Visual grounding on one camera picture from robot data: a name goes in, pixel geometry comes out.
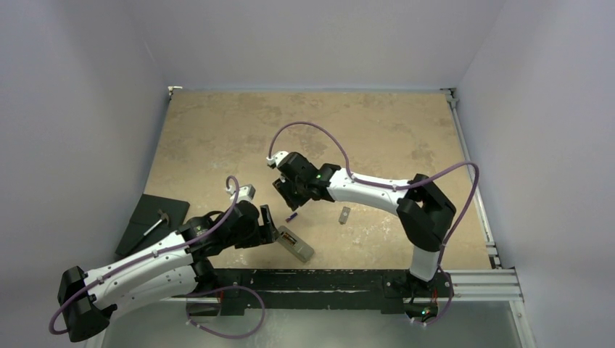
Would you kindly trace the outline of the white universal AC remote control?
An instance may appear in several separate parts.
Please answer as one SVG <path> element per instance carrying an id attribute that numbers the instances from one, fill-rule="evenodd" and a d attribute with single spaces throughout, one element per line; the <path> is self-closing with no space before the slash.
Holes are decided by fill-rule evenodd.
<path id="1" fill-rule="evenodd" d="M 291 254 L 293 254 L 299 261 L 306 263 L 308 262 L 312 256 L 314 255 L 314 249 L 307 244 L 303 239 L 297 236 L 293 231 L 288 229 L 286 226 L 279 226 L 278 232 L 280 233 L 277 238 L 277 242 L 282 245 L 286 250 L 288 250 Z M 284 233 L 288 233 L 290 236 L 294 238 L 296 244 L 294 246 L 289 245 L 281 236 Z"/>

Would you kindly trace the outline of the black green gold AAA battery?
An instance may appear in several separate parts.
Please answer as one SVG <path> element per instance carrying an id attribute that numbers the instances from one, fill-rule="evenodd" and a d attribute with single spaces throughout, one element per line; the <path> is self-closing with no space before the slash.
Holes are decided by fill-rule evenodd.
<path id="1" fill-rule="evenodd" d="M 290 236 L 288 233 L 284 233 L 281 237 L 291 246 L 294 246 L 296 244 L 296 241 L 294 240 L 294 238 Z"/>

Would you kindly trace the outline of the blue purple AAA battery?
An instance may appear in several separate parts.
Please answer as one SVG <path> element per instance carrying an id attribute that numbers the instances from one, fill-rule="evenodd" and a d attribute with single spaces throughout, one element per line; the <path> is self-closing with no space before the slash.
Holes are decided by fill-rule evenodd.
<path id="1" fill-rule="evenodd" d="M 288 223 L 288 222 L 292 221 L 293 219 L 295 219 L 297 216 L 298 216 L 298 213 L 294 212 L 288 218 L 286 218 L 285 221 Z"/>

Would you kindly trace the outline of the grey battery compartment cover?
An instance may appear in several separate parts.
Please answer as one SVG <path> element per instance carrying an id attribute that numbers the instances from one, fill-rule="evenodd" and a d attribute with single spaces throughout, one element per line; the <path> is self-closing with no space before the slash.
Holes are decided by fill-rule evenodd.
<path id="1" fill-rule="evenodd" d="M 339 215 L 339 219 L 338 219 L 339 224 L 340 224 L 340 225 L 344 225 L 344 224 L 346 224 L 346 223 L 347 223 L 347 220 L 348 220 L 349 215 L 350 215 L 350 208 L 349 208 L 349 207 L 343 207 L 343 208 L 342 208 L 342 211 L 341 211 L 341 213 L 340 213 L 340 215 Z"/>

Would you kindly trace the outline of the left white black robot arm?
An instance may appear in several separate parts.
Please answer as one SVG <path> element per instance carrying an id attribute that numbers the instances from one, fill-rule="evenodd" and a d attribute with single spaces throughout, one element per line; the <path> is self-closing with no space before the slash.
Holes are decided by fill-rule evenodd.
<path id="1" fill-rule="evenodd" d="M 165 238 L 101 268 L 75 266 L 62 274 L 59 309 L 49 332 L 71 342 L 88 340 L 132 310 L 176 296 L 231 297 L 245 290 L 220 277 L 210 262 L 224 249 L 273 243 L 275 225 L 268 205 L 243 199 L 226 211 L 193 217 Z"/>

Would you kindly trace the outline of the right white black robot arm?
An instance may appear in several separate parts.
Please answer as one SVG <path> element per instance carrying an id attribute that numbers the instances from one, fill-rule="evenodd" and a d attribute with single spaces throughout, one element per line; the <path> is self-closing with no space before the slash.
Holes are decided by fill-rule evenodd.
<path id="1" fill-rule="evenodd" d="M 277 152 L 267 165 L 280 176 L 273 183 L 293 211 L 308 201 L 349 202 L 388 212 L 399 218 L 413 245 L 408 288 L 417 295 L 433 289 L 446 233 L 455 205 L 426 175 L 411 181 L 348 174 L 338 165 L 316 167 L 298 152 Z"/>

